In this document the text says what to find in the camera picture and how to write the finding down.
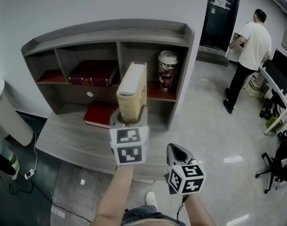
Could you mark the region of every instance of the black hair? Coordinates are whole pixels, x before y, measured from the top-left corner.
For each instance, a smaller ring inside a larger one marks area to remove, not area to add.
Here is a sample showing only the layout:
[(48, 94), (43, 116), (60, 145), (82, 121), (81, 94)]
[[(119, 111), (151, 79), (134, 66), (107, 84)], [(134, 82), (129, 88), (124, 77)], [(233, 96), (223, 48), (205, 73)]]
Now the black hair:
[(257, 16), (258, 20), (260, 20), (262, 23), (266, 21), (267, 15), (265, 14), (264, 11), (257, 9), (255, 11), (255, 15)]

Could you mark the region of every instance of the chair wheel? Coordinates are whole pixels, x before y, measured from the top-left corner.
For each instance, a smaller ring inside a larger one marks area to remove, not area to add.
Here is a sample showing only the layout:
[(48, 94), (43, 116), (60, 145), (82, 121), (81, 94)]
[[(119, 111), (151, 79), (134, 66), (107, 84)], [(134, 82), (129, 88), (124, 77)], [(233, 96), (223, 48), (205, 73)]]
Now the chair wheel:
[(264, 112), (263, 110), (261, 110), (261, 112), (260, 112), (260, 117), (261, 117), (261, 118), (264, 118), (264, 116), (265, 116), (265, 112)]

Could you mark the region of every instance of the black door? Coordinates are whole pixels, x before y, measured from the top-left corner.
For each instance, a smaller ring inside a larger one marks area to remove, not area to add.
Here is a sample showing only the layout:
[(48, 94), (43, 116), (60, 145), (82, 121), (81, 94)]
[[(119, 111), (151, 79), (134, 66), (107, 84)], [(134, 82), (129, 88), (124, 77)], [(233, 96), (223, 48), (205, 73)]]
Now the black door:
[(200, 45), (227, 51), (238, 7), (239, 0), (208, 0)]

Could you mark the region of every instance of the sneaker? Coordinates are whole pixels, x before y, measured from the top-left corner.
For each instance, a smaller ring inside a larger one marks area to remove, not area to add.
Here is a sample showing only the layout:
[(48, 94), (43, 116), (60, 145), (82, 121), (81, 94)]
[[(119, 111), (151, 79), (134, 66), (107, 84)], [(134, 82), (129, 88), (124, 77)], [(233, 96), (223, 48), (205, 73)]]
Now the sneaker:
[(14, 161), (15, 161), (15, 156), (14, 154), (11, 154), (10, 157), (8, 158), (8, 160), (10, 161), (11, 165), (13, 165)]
[(227, 112), (228, 112), (229, 114), (231, 114), (232, 111), (233, 111), (233, 108), (229, 105), (228, 101), (227, 101), (227, 100), (224, 100), (224, 101), (223, 101), (223, 104), (224, 104), (224, 106), (225, 106)]
[(229, 88), (226, 88), (226, 90), (225, 90), (225, 95), (226, 95), (226, 98), (228, 99), (228, 95), (229, 95)]
[(154, 206), (156, 210), (158, 210), (157, 202), (156, 202), (156, 196), (153, 191), (149, 191), (145, 196), (145, 201), (148, 206)]
[(16, 178), (17, 178), (17, 175), (18, 175), (18, 172), (19, 172), (19, 169), (20, 169), (20, 162), (18, 161), (18, 160), (16, 160), (14, 163), (13, 163), (13, 165), (12, 165), (12, 167), (15, 169), (15, 175), (12, 175), (12, 176), (10, 176), (13, 180), (16, 180)]

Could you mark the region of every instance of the black cable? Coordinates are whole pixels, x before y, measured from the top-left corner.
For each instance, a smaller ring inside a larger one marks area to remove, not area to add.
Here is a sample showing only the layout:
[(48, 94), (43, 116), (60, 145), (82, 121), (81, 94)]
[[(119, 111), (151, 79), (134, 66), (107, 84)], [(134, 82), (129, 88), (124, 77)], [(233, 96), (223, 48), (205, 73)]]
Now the black cable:
[(76, 214), (76, 213), (74, 213), (74, 212), (71, 212), (71, 211), (69, 211), (69, 210), (67, 210), (67, 209), (65, 209), (65, 208), (62, 208), (62, 207), (60, 207), (60, 206), (54, 204), (47, 196), (45, 196), (45, 194), (41, 191), (41, 189), (39, 189), (39, 188), (34, 184), (34, 181), (33, 181), (31, 178), (30, 178), (30, 180), (32, 181), (32, 184), (35, 186), (35, 188), (37, 188), (38, 191), (39, 191), (40, 193), (42, 193), (42, 195), (43, 195), (50, 203), (52, 203), (53, 205), (55, 205), (55, 206), (58, 207), (58, 208), (61, 208), (61, 209), (65, 210), (65, 211), (67, 211), (67, 212), (69, 212), (69, 213), (72, 213), (72, 214), (74, 214), (74, 215), (76, 215), (76, 216), (78, 216), (78, 217), (80, 217), (80, 218), (83, 218), (83, 219), (87, 220), (89, 223), (92, 223), (92, 222), (91, 222), (90, 220), (88, 220), (87, 218), (84, 218), (84, 217), (82, 217), (82, 216), (80, 216), (80, 215), (78, 215), (78, 214)]
[(54, 204), (47, 196), (45, 196), (45, 194), (41, 191), (41, 189), (39, 189), (39, 188), (34, 184), (34, 181), (32, 180), (32, 178), (30, 178), (30, 180), (31, 180), (31, 182), (32, 182), (32, 188), (31, 188), (30, 191), (24, 191), (24, 190), (21, 190), (21, 189), (17, 189), (16, 191), (14, 191), (13, 185), (12, 185), (11, 183), (9, 184), (9, 189), (8, 189), (8, 188), (5, 186), (4, 181), (3, 181), (2, 177), (1, 177), (1, 175), (0, 175), (0, 178), (1, 178), (1, 181), (2, 181), (2, 184), (3, 184), (4, 188), (5, 188), (7, 191), (9, 191), (9, 193), (10, 193), (11, 195), (15, 195), (15, 194), (17, 194), (18, 192), (22, 192), (22, 193), (25, 193), (25, 194), (31, 194), (33, 188), (35, 187), (40, 193), (42, 193), (42, 195), (43, 195), (51, 204), (55, 205), (55, 206), (58, 207), (58, 208), (61, 208), (61, 209), (65, 210), (65, 211), (67, 211), (67, 212), (69, 212), (69, 213), (72, 213), (72, 214), (74, 214), (74, 215), (76, 215), (76, 216), (78, 216), (78, 217), (80, 217), (80, 218), (83, 218), (83, 219), (87, 220), (89, 223), (92, 223), (92, 222), (91, 222), (90, 220), (88, 220), (87, 218), (84, 218), (84, 217), (82, 217), (82, 216), (80, 216), (80, 215), (78, 215), (78, 214), (76, 214), (76, 213), (74, 213), (74, 212), (71, 212), (71, 211), (69, 211), (69, 210), (67, 210), (67, 209), (65, 209), (65, 208), (62, 208), (62, 207), (60, 207), (60, 206)]
[(187, 194), (185, 197), (182, 198), (182, 202), (181, 202), (181, 204), (180, 204), (180, 206), (179, 206), (179, 209), (178, 209), (178, 212), (177, 212), (177, 220), (179, 220), (179, 213), (180, 213), (180, 211), (182, 210), (183, 205), (184, 205), (184, 202), (185, 202), (185, 200), (188, 198), (188, 196), (189, 196), (189, 194)]

